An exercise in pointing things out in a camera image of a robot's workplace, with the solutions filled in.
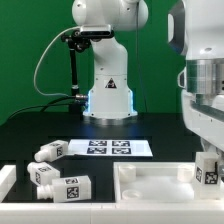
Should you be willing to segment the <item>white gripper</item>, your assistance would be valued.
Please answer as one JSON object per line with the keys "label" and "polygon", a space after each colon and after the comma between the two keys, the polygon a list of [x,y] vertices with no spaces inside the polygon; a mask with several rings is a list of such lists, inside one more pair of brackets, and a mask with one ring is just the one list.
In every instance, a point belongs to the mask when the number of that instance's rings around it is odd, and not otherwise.
{"label": "white gripper", "polygon": [[[185,126],[201,138],[203,151],[215,152],[216,147],[224,150],[224,111],[195,104],[193,95],[186,90],[182,91],[181,99]],[[218,182],[218,162],[215,162],[215,175]]]}

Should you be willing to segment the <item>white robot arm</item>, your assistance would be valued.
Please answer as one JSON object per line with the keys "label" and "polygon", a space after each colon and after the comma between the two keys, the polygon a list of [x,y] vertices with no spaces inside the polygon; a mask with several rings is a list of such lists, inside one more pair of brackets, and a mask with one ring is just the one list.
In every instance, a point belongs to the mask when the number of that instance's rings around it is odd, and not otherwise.
{"label": "white robot arm", "polygon": [[[75,0],[73,35],[93,49],[93,85],[83,116],[101,124],[138,116],[127,84],[128,53],[118,32],[138,32],[148,21],[147,0]],[[178,74],[185,126],[217,152],[224,168],[224,0],[178,0],[167,14],[169,46],[185,57]]]}

